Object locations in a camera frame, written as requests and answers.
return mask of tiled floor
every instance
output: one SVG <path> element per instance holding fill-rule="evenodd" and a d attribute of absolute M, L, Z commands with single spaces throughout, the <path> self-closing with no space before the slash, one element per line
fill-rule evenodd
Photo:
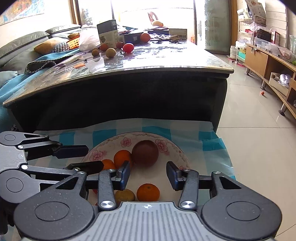
<path fill-rule="evenodd" d="M 226 145 L 239 182 L 274 201 L 283 221 L 276 239 L 296 239 L 296 120 L 271 90 L 260 95 L 261 79 L 217 55 L 234 68 L 217 134 Z"/>

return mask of colorful poster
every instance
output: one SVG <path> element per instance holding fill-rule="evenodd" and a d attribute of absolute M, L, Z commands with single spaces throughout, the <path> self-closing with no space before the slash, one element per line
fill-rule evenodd
<path fill-rule="evenodd" d="M 17 0 L 0 15 L 0 25 L 44 13 L 44 0 Z"/>

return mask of white plastic bag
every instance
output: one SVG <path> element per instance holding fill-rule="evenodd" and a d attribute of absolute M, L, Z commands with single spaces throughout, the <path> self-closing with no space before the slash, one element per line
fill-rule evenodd
<path fill-rule="evenodd" d="M 84 24 L 81 27 L 79 50 L 86 51 L 100 45 L 99 33 L 96 26 Z"/>

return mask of coffee table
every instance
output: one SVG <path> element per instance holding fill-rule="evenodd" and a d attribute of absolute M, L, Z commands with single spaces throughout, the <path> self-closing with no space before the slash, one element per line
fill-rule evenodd
<path fill-rule="evenodd" d="M 104 53 L 78 55 L 3 103 L 19 130 L 76 129 L 128 118 L 211 121 L 217 130 L 226 79 L 234 70 L 206 50 L 188 41 L 150 41 L 110 59 Z"/>

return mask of orange basket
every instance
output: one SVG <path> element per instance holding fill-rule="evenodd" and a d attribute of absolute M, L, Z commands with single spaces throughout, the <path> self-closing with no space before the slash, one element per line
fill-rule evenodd
<path fill-rule="evenodd" d="M 73 38 L 73 39 L 67 41 L 67 43 L 68 43 L 69 46 L 70 46 L 70 50 L 72 50 L 72 49 L 76 49 L 76 48 L 79 47 L 79 37 L 80 37 L 80 36 L 77 36 L 76 38 Z"/>

